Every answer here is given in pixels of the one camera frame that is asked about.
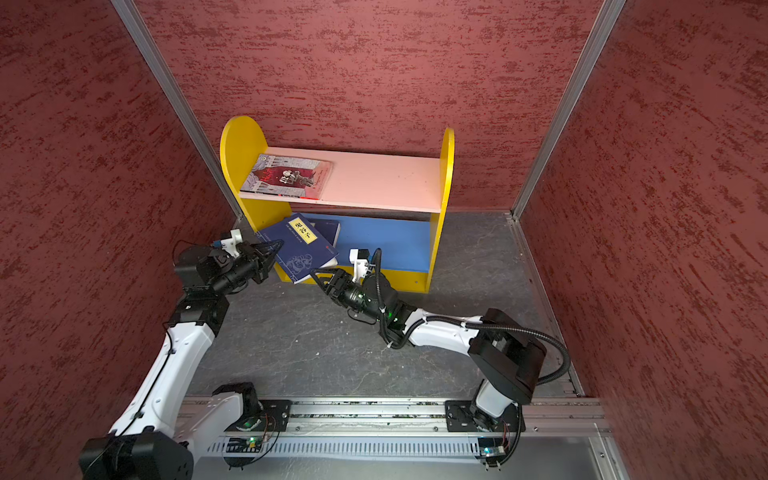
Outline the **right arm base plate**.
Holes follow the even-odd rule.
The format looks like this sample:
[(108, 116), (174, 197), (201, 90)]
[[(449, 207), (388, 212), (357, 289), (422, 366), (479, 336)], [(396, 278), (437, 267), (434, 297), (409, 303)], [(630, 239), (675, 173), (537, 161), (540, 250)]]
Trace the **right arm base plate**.
[(510, 404), (498, 418), (484, 413), (470, 400), (446, 400), (444, 407), (447, 430), (451, 433), (526, 431), (525, 420), (519, 422), (517, 407), (514, 403)]

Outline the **right aluminium corner post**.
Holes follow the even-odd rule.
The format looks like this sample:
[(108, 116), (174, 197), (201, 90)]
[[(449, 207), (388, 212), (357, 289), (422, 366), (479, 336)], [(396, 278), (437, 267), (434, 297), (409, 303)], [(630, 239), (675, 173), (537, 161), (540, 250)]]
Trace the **right aluminium corner post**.
[(522, 189), (512, 207), (511, 217), (515, 222), (519, 222), (522, 219), (523, 213), (534, 193), (539, 179), (544, 173), (560, 136), (567, 126), (570, 116), (581, 97), (625, 3), (625, 0), (605, 0), (602, 2), (591, 31), (558, 103), (552, 121), (543, 137), (540, 148), (534, 158)]

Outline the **left aluminium corner post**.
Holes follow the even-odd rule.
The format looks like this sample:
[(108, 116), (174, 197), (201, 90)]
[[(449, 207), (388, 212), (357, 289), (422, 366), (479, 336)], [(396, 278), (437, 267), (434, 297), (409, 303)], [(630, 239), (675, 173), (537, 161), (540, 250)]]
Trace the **left aluminium corner post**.
[(211, 173), (216, 185), (234, 212), (236, 219), (242, 219), (244, 217), (242, 208), (239, 206), (223, 175), (219, 155), (214, 150), (212, 143), (205, 134), (193, 109), (174, 78), (171, 69), (163, 58), (160, 49), (152, 38), (137, 5), (134, 1), (129, 0), (112, 0), (111, 4), (155, 80), (161, 87), (189, 139)]

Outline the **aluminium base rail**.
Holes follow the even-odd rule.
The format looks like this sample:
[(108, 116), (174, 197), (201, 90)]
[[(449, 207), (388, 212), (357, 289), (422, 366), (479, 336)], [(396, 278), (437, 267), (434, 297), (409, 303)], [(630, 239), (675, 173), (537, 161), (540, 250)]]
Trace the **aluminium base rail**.
[[(488, 432), (447, 430), (443, 398), (297, 397), (287, 430), (306, 436), (447, 436)], [(601, 402), (589, 398), (536, 398), (523, 407), (531, 436), (610, 436)]]

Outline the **aluminium corner post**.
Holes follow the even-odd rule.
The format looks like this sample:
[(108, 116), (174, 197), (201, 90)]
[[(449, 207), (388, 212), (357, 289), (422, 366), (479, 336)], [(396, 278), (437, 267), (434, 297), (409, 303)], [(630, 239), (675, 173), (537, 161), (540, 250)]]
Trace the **aluminium corner post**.
[(515, 222), (519, 222), (522, 219), (523, 213), (534, 193), (539, 179), (544, 173), (560, 136), (567, 126), (570, 116), (581, 97), (625, 3), (625, 0), (605, 0), (602, 2), (591, 31), (558, 103), (552, 121), (543, 137), (540, 148), (534, 158), (522, 189), (512, 207), (511, 217)]
[(219, 155), (214, 150), (212, 143), (205, 134), (193, 109), (174, 78), (171, 69), (163, 58), (160, 49), (152, 38), (137, 5), (134, 1), (129, 0), (112, 0), (111, 4), (155, 80), (161, 87), (189, 139), (211, 173), (216, 185), (234, 212), (236, 219), (242, 219), (244, 217), (242, 208), (239, 206), (223, 175)]

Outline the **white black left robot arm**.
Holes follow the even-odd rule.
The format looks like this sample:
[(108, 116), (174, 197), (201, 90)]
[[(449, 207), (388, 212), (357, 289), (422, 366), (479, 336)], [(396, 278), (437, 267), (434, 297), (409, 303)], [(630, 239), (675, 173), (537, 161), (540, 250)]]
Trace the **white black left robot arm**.
[(260, 429), (267, 420), (250, 382), (218, 387), (183, 426), (178, 414), (198, 366), (220, 333), (229, 296), (269, 276), (283, 243), (248, 243), (238, 231), (191, 245), (174, 260), (182, 296), (164, 326), (161, 350), (136, 395), (109, 432), (86, 442), (85, 479), (189, 479), (210, 445), (230, 427)]

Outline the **green circuit board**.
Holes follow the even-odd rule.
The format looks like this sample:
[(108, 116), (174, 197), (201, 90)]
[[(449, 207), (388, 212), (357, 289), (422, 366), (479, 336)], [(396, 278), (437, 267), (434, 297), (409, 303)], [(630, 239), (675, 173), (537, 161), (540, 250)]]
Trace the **green circuit board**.
[(256, 455), (261, 452), (262, 445), (263, 441), (255, 437), (230, 437), (227, 441), (225, 452), (227, 454)]
[(477, 457), (486, 467), (499, 467), (508, 456), (507, 442), (501, 437), (481, 437), (477, 445)]

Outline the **blue Chinese book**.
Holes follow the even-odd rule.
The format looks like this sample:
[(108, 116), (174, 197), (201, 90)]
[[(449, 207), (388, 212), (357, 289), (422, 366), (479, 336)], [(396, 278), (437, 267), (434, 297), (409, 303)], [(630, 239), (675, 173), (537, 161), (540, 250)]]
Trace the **blue Chinese book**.
[(283, 240), (277, 264), (293, 284), (310, 279), (312, 269), (338, 265), (338, 251), (310, 224), (307, 217), (296, 213), (256, 232), (261, 242)]
[(340, 236), (341, 224), (337, 220), (328, 220), (308, 217), (309, 224), (324, 238), (328, 243), (336, 247)]

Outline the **yellow pink blue bookshelf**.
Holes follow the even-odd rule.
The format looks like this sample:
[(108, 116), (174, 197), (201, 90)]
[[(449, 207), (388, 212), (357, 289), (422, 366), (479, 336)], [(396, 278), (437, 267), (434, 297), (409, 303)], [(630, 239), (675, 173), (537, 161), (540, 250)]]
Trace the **yellow pink blue bookshelf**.
[[(394, 288), (426, 293), (431, 287), (453, 180), (455, 132), (446, 129), (437, 158), (271, 147), (258, 123), (230, 119), (220, 139), (224, 177), (250, 227), (261, 230), (290, 216), (328, 217), (341, 224), (339, 263), (351, 268), (352, 249), (384, 251), (383, 273)], [(291, 198), (244, 190), (262, 154), (329, 161), (321, 195)]]

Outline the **pink Hamlet picture book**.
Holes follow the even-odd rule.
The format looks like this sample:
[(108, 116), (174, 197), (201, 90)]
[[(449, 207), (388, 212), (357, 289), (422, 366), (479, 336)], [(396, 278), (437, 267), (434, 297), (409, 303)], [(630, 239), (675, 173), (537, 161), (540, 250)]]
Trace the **pink Hamlet picture book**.
[(302, 157), (260, 154), (242, 193), (319, 200), (334, 163)]

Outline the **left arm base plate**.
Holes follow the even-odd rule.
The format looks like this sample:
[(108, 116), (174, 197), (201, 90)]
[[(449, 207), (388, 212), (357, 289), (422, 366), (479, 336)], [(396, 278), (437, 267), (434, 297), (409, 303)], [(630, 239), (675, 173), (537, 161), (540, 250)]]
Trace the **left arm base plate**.
[(287, 399), (262, 399), (257, 402), (258, 412), (247, 412), (236, 423), (241, 432), (285, 432), (293, 402)]

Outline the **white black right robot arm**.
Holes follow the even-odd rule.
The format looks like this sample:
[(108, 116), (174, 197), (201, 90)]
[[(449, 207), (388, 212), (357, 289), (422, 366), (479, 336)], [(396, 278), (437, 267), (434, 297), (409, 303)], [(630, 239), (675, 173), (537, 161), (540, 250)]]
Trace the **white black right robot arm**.
[(521, 419), (537, 386), (549, 383), (570, 366), (564, 345), (543, 332), (524, 328), (503, 311), (451, 317), (405, 303), (378, 272), (356, 280), (340, 268), (320, 268), (311, 278), (350, 317), (368, 319), (388, 348), (434, 347), (469, 357), (483, 380), (465, 408), (467, 421), (479, 431)]

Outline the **left green circuit board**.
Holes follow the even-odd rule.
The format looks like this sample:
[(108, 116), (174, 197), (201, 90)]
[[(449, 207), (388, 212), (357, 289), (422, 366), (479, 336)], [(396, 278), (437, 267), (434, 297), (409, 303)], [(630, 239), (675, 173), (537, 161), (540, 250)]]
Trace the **left green circuit board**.
[(255, 437), (230, 437), (227, 441), (225, 452), (227, 454), (256, 455), (261, 452), (262, 445), (263, 441)]

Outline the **right green circuit board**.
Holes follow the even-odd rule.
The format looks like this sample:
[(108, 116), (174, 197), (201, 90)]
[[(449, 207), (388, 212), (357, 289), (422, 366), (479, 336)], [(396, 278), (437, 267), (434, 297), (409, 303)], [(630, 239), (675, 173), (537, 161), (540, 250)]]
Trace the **right green circuit board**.
[(507, 442), (501, 437), (481, 437), (477, 445), (477, 457), (486, 467), (499, 467), (508, 456)]

